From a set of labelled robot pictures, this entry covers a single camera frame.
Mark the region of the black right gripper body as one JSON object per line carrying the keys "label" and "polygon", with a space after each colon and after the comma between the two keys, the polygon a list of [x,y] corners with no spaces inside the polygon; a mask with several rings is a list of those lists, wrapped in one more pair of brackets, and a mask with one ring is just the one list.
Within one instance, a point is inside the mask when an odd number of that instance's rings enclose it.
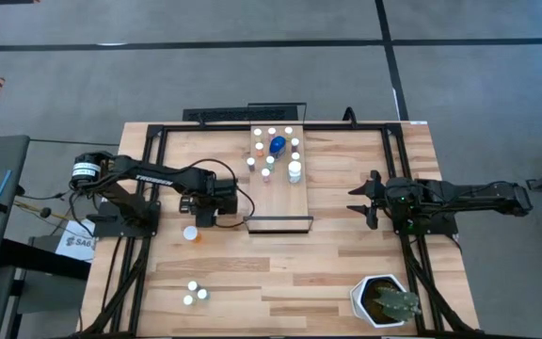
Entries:
{"label": "black right gripper body", "polygon": [[380,209],[387,218],[393,220],[391,203],[388,198],[388,189],[381,183],[381,175],[375,169],[370,172],[370,179],[366,182],[366,197],[369,198],[371,202],[371,205],[366,212],[366,223],[372,230],[378,228],[378,209]]}

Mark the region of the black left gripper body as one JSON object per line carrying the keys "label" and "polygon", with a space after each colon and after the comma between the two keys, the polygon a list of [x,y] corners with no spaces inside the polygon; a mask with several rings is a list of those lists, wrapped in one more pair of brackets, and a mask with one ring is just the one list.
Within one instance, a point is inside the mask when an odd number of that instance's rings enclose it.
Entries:
{"label": "black left gripper body", "polygon": [[179,212],[194,216],[197,227],[211,228],[217,215],[235,215],[237,204],[236,181],[214,179],[203,192],[185,192],[180,198]]}

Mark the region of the blue-lidded Tums jar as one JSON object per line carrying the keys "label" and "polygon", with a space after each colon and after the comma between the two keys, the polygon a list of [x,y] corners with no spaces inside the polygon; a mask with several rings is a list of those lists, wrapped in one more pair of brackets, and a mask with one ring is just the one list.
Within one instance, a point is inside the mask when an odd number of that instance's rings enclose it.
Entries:
{"label": "blue-lidded Tums jar", "polygon": [[278,159],[285,153],[286,138],[282,136],[274,137],[269,144],[269,155]]}

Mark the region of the black perforated panel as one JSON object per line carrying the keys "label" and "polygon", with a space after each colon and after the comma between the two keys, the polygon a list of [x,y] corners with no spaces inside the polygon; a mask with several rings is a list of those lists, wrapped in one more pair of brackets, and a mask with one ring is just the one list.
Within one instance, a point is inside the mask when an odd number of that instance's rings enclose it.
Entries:
{"label": "black perforated panel", "polygon": [[295,105],[191,108],[183,111],[183,121],[297,121]]}

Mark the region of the white hexagonal planter pot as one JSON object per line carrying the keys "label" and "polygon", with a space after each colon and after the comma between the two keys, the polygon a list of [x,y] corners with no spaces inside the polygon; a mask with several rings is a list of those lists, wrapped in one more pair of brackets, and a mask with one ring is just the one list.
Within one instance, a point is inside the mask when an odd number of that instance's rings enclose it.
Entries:
{"label": "white hexagonal planter pot", "polygon": [[382,307],[374,302],[374,299],[379,297],[376,288],[381,286],[406,291],[396,277],[391,274],[363,278],[350,291],[351,306],[355,317],[364,320],[375,328],[403,326],[407,321],[399,322],[383,315]]}

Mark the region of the green cactus plant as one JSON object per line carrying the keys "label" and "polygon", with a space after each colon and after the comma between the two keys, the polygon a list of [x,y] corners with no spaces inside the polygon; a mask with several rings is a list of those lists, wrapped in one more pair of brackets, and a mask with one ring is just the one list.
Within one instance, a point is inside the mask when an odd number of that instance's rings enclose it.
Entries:
{"label": "green cactus plant", "polygon": [[379,297],[374,302],[382,307],[382,314],[399,322],[406,322],[421,315],[419,297],[411,292],[381,286],[376,291]]}

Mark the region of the white paper sign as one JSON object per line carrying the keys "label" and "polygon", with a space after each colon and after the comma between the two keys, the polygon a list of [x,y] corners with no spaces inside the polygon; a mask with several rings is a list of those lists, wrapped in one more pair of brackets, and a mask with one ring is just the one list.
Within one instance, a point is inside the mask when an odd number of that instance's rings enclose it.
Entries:
{"label": "white paper sign", "polygon": [[94,223],[83,220],[85,228],[76,221],[69,221],[62,233],[55,254],[91,263],[94,257],[96,240],[88,231],[94,231]]}

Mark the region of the wooden shelf with black frame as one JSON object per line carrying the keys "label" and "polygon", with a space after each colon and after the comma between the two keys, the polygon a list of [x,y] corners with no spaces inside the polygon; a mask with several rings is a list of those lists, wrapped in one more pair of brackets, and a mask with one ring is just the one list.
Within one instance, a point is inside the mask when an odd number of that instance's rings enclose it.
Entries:
{"label": "wooden shelf with black frame", "polygon": [[[294,137],[300,140],[298,153],[302,165],[301,179],[296,184],[289,182],[288,165],[292,160],[291,143],[286,140],[285,153],[275,158],[275,168],[270,174],[270,181],[265,183],[261,171],[266,168],[266,157],[269,156],[267,129],[275,127],[277,136],[285,137],[284,128],[291,126]],[[253,130],[263,130],[264,156],[256,155]],[[247,194],[254,202],[255,211],[244,217],[247,231],[250,234],[306,234],[311,230],[313,216],[308,206],[308,192],[305,165],[305,136],[301,125],[253,125],[250,128],[249,157],[256,159],[255,171],[249,172]]]}

